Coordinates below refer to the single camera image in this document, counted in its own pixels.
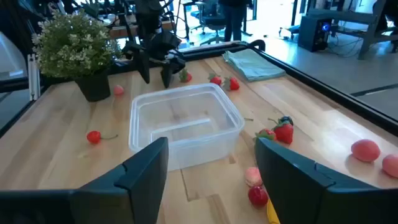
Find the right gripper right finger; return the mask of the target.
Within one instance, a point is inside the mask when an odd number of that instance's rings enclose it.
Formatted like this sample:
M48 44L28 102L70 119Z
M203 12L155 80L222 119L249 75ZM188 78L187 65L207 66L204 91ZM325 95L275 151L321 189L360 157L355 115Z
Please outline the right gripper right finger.
M281 224L398 224L398 188L374 187L266 138L256 139L255 157Z

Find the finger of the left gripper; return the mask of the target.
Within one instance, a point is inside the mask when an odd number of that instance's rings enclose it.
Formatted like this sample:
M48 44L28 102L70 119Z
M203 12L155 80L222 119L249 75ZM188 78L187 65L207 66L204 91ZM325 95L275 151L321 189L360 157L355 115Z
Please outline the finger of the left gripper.
M136 66L137 70L141 74L141 77L144 81L149 84L150 83L150 74L149 74L149 56L144 50L140 50L136 56Z
M172 79L172 67L171 64L164 64L162 66L162 70L160 72L161 74L161 78L162 78L162 82L164 84L165 88L168 88Z

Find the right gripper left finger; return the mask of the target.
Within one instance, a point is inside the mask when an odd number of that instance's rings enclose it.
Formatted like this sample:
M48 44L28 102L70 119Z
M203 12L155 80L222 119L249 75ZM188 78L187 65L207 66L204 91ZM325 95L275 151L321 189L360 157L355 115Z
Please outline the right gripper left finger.
M0 191L0 224L156 224L168 160L161 137L78 189Z

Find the red plastic strawberry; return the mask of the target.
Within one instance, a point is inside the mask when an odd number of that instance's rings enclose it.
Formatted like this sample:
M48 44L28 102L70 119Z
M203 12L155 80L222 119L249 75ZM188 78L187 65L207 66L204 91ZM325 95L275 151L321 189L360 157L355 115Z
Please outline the red plastic strawberry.
M218 86L220 86L222 84L221 77L215 73L210 73L208 79L209 79L210 83L214 83Z
M276 141L277 136L276 133L271 129L262 129L258 133L255 133L255 137L257 138L266 138L271 141Z
M179 73L179 79L182 83L188 83L192 80L192 75L186 69L183 69Z
M275 126L272 130L276 133L277 140L284 144L292 144L293 142L293 135L294 135L294 126L290 125L289 123L279 123L279 121L270 119L269 121L273 121Z
M239 82L235 77L226 77L223 82L223 88L227 91L233 91L239 89Z

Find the yellow plastic banana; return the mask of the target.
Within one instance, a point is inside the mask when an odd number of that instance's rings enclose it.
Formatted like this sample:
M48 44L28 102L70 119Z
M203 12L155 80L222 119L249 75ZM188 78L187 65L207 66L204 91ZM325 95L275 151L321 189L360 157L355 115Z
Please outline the yellow plastic banana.
M279 218L276 214L275 208L274 208L271 200L268 200L266 214L267 214L267 219L269 221L269 224L280 224Z

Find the small red round fruit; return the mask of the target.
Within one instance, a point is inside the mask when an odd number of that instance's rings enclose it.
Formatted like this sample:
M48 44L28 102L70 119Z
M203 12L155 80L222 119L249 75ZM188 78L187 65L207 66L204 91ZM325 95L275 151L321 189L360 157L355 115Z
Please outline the small red round fruit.
M263 207L268 203L269 196L261 186L253 186L248 191L249 201L255 207Z

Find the pink plastic peach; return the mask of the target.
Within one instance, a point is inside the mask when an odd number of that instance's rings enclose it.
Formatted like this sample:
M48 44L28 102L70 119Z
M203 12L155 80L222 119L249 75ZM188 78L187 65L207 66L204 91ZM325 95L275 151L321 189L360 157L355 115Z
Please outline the pink plastic peach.
M381 154L379 146L372 140L361 139L351 145L353 156L363 162L373 162Z
M389 154L382 160L382 169L388 175L398 179L398 155Z

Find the clear plastic tupperware container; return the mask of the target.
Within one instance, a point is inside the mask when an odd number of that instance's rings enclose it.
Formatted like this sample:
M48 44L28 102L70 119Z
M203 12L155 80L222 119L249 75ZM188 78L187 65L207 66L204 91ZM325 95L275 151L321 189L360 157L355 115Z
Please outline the clear plastic tupperware container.
M168 170L184 169L229 156L244 125L237 107L218 85L156 91L131 103L129 148L139 152L166 137Z

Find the black office chair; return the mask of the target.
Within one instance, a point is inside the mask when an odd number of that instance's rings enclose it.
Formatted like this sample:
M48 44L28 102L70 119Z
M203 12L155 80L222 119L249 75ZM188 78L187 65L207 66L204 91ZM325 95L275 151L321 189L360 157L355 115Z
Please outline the black office chair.
M215 31L215 36L202 42L200 45L215 42L216 44L224 42L223 36L220 36L219 31L226 27L226 19L222 12L219 11L218 0L196 0L195 5L198 7L198 20L201 27L209 28Z

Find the green artificial potted plant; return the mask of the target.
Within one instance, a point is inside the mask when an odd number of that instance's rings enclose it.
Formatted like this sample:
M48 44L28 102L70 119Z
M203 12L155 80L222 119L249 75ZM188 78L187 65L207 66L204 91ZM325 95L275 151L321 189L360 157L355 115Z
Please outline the green artificial potted plant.
M121 49L104 23L80 10L75 14L55 11L38 25L40 32L32 35L32 42L41 74L73 80L89 102L108 98L109 70Z

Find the person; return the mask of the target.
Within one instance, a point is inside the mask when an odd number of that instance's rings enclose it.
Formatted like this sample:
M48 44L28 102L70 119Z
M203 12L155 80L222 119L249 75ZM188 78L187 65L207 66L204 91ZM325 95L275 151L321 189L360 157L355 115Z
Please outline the person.
M251 0L218 0L218 3L226 19L224 40L226 42L241 40L241 26L246 13L246 6Z

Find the teal folded cloth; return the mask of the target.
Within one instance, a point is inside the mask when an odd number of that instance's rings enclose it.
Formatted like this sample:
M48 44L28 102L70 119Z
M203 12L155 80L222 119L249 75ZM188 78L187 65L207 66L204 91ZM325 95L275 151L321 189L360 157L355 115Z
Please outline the teal folded cloth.
M285 70L270 63L251 49L235 53L226 51L223 58L249 82L269 80L285 75Z

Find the silver aluminium extrusion bar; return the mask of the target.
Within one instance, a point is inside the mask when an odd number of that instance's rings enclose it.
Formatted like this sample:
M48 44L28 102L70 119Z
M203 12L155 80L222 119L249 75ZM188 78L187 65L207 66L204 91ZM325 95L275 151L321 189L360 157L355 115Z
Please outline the silver aluminium extrusion bar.
M27 61L30 101L36 101L41 96L40 71L37 66L36 54L29 54Z

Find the black computer tower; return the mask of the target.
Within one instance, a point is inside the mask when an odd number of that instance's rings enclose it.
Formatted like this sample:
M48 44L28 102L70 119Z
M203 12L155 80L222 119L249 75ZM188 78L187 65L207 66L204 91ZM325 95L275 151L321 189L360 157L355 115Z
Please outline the black computer tower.
M303 16L298 35L298 46L310 52L325 50L332 19Z

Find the grey workbench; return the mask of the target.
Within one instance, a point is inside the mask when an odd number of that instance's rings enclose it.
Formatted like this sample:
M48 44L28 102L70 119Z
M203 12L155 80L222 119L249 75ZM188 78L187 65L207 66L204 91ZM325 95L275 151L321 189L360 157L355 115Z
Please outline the grey workbench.
M384 30L377 30L377 25L382 18L383 9L385 8L387 0L376 0L376 5L373 12L353 12L353 11L333 11L329 9L310 8L307 12L308 16L316 16L322 19L332 19L346 22L353 22L357 24L367 25L365 31L359 31L349 28L339 28L337 25L333 32L345 35L351 35L363 40L362 46L358 53L358 59L363 60L365 54L368 52L371 44L380 42L392 42L392 53L398 52L398 27L388 27Z

